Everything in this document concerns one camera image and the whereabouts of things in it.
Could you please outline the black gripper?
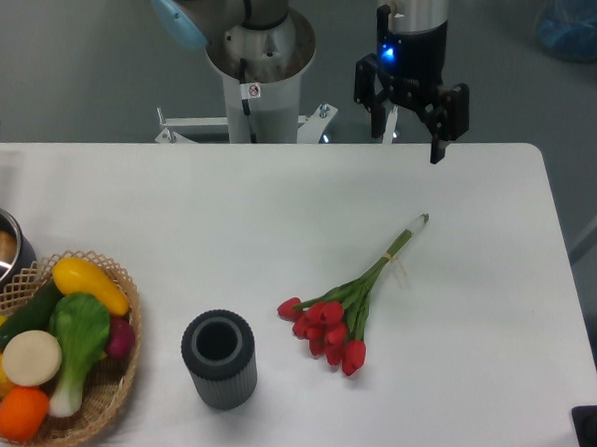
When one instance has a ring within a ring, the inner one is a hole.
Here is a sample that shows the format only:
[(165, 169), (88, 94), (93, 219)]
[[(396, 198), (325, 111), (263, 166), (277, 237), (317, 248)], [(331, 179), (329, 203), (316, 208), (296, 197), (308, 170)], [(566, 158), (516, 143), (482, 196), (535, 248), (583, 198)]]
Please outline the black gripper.
[(387, 100), (420, 112), (431, 135), (430, 162), (469, 130), (470, 87), (442, 88), (449, 0), (377, 0), (376, 53), (356, 62), (353, 98), (370, 115), (373, 138), (386, 131)]

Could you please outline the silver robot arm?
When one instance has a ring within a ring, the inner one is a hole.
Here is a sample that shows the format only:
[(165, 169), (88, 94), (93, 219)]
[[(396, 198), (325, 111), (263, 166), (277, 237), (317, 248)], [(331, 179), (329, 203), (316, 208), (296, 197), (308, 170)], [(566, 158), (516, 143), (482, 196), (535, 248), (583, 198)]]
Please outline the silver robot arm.
[[(302, 118), (300, 90), (316, 52), (315, 31), (289, 0), (151, 0), (179, 44), (205, 52), (221, 76), (229, 140), (243, 144), (318, 143), (335, 115), (321, 104)], [(354, 101), (372, 137), (390, 143), (397, 112), (427, 127), (430, 159), (469, 128), (469, 88), (446, 87), (442, 73), (448, 0), (378, 0), (376, 49), (358, 60)]]

